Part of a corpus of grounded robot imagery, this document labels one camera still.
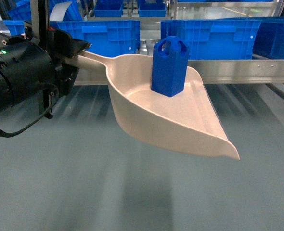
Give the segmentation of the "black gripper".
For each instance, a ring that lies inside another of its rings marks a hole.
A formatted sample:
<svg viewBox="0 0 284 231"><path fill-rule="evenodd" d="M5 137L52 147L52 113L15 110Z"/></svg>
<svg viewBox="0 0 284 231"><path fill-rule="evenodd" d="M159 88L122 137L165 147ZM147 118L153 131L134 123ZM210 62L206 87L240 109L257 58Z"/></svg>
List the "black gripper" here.
<svg viewBox="0 0 284 231"><path fill-rule="evenodd" d="M55 67L53 83L58 87L60 96L70 93L78 74L78 68L69 65L65 59L73 59L91 47L87 41L75 39L66 31L56 27L46 29L46 51Z"/></svg>

